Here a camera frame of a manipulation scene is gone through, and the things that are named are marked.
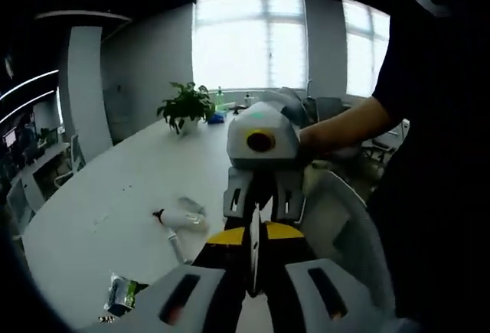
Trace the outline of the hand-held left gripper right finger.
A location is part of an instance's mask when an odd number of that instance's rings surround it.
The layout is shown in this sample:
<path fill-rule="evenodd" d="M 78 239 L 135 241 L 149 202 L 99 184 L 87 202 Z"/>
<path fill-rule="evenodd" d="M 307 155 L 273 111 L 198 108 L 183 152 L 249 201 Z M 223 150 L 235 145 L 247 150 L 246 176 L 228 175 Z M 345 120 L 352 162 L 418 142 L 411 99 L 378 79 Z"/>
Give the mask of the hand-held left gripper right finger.
<path fill-rule="evenodd" d="M 262 224 L 262 284 L 275 332 L 393 331 L 394 313 L 289 225 Z"/>

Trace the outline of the person's right hand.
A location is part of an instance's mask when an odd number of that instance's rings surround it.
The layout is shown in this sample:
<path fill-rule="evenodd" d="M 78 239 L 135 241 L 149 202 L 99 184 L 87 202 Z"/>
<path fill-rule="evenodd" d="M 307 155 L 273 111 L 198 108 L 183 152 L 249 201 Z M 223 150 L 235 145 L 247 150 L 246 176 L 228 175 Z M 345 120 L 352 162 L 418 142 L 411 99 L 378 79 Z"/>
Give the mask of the person's right hand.
<path fill-rule="evenodd" d="M 331 118 L 299 131 L 298 158 L 304 163 L 320 155 L 346 148 L 360 141 L 358 125 L 340 116 Z"/>

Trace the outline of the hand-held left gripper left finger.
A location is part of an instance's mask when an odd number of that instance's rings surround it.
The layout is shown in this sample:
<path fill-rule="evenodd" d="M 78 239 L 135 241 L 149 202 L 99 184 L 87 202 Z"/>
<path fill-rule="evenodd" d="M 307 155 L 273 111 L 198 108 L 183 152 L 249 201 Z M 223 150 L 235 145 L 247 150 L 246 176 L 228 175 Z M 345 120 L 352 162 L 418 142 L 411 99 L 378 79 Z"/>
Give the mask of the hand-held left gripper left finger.
<path fill-rule="evenodd" d="M 234 332 L 246 295 L 243 227 L 210 237 L 192 264 L 181 264 L 136 294 L 135 308 L 83 332 Z"/>

